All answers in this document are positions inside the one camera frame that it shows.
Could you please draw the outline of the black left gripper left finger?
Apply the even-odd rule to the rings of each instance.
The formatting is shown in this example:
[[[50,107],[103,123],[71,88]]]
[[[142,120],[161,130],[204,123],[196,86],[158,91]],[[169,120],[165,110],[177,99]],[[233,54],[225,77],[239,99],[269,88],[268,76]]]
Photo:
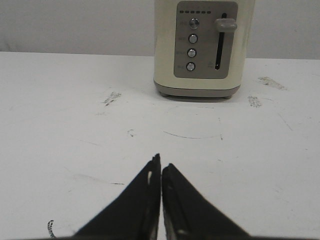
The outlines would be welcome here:
[[[76,237],[156,237],[161,202],[161,158],[157,153],[123,192],[80,228]]]

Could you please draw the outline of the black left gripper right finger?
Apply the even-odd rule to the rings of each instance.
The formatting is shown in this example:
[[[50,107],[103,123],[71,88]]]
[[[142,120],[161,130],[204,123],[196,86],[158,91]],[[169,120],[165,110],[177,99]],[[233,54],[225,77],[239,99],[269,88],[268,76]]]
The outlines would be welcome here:
[[[162,205],[167,237],[248,237],[207,201],[170,163],[162,171]]]

